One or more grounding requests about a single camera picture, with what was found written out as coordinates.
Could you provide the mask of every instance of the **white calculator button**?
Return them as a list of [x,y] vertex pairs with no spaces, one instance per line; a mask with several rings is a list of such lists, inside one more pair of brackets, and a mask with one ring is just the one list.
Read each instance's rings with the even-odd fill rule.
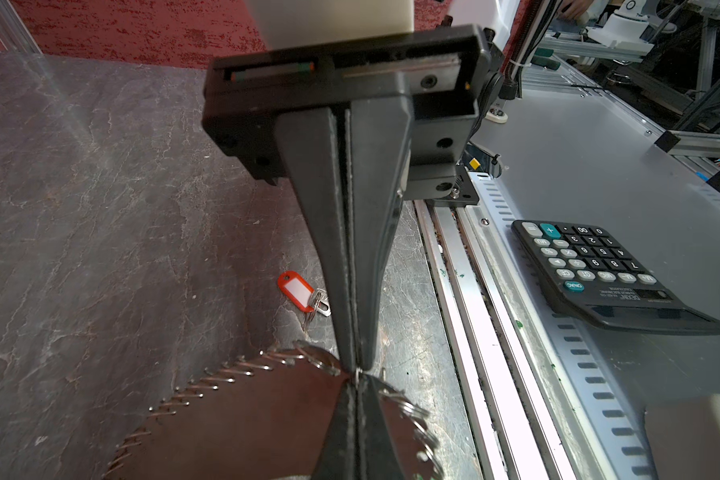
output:
[[542,236],[544,234],[541,233],[541,229],[536,224],[532,224],[531,222],[523,222],[523,228],[525,228],[525,231],[528,232],[528,235],[531,236]]
[[637,278],[640,279],[640,283],[645,283],[646,285],[653,285],[653,283],[656,283],[656,279],[653,278],[652,275],[639,274]]
[[595,274],[588,270],[579,270],[576,272],[576,274],[579,276],[580,279],[584,280],[585,282],[591,282],[592,280],[595,280]]
[[635,283],[637,278],[633,274],[619,274],[619,280],[624,283]]
[[563,280],[570,280],[574,278],[574,273],[570,270],[566,270],[565,268],[558,268],[556,270],[557,276],[560,277]]
[[612,274],[611,272],[597,272],[597,276],[598,276],[603,282],[614,282],[614,281],[616,281],[616,275]]

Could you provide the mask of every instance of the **gray marble surface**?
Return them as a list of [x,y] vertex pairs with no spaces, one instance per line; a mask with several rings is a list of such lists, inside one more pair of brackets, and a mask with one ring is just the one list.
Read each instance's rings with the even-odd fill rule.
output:
[[[307,339],[276,286],[322,284],[287,181],[200,127],[204,72],[0,54],[0,478],[98,478],[146,408],[205,366]],[[407,205],[377,370],[433,411],[450,478],[480,478]]]

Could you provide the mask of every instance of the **calculator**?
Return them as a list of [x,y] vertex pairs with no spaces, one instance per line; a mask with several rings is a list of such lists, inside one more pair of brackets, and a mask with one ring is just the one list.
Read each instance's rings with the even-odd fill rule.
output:
[[516,220],[547,302],[596,326],[665,335],[720,335],[720,320],[690,308],[599,226]]

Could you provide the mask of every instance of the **key tag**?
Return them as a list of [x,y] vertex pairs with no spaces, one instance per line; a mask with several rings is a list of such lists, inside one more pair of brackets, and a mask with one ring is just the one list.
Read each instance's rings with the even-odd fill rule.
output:
[[312,288],[301,275],[292,270],[283,272],[277,279],[280,291],[293,302],[296,307],[305,313],[306,322],[315,318],[315,312],[323,316],[331,315],[331,306],[328,304],[328,294],[322,288]]

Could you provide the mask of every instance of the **screw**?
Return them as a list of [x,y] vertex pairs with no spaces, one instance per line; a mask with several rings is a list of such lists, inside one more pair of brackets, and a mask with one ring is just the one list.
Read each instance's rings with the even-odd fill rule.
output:
[[434,75],[427,75],[426,77],[424,77],[422,79],[422,82],[420,83],[420,85],[422,86],[422,88],[424,90],[429,90],[436,84],[438,84],[438,78],[435,77]]

